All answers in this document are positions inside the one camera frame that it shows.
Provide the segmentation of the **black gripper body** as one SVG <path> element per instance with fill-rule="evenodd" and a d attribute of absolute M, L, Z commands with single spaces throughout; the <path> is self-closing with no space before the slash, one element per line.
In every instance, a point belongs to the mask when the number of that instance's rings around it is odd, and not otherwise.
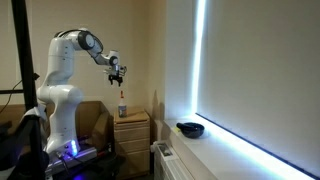
<path fill-rule="evenodd" d="M 118 80 L 122 80 L 123 82 L 123 77 L 127 72 L 127 67 L 121 65 L 110 66 L 105 69 L 104 72 L 108 75 L 108 80 L 113 80 L 113 82 L 116 81 L 117 83 Z"/>

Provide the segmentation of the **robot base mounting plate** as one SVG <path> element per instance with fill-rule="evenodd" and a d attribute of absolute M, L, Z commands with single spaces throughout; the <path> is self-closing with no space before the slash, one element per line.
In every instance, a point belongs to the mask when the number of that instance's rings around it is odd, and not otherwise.
<path fill-rule="evenodd" d="M 66 168 L 73 168 L 93 160 L 97 157 L 97 150 L 94 147 L 85 148 L 77 155 L 67 151 L 54 151 L 49 154 L 49 165 L 45 171 L 47 176 L 63 172 Z"/>

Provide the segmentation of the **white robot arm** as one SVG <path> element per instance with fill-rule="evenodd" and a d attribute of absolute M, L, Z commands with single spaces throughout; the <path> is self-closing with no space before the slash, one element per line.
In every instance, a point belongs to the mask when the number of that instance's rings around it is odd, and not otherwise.
<path fill-rule="evenodd" d="M 103 54 L 101 41 L 89 30 L 72 29 L 58 32 L 50 42 L 48 51 L 47 74 L 37 89 L 37 97 L 45 104 L 53 104 L 50 135 L 44 150 L 49 154 L 70 153 L 76 156 L 80 152 L 75 127 L 75 112 L 83 100 L 80 89 L 68 84 L 74 72 L 74 54 L 86 51 L 94 62 L 107 67 L 110 84 L 114 81 L 121 85 L 126 67 L 119 64 L 119 52 L 111 50 Z"/>

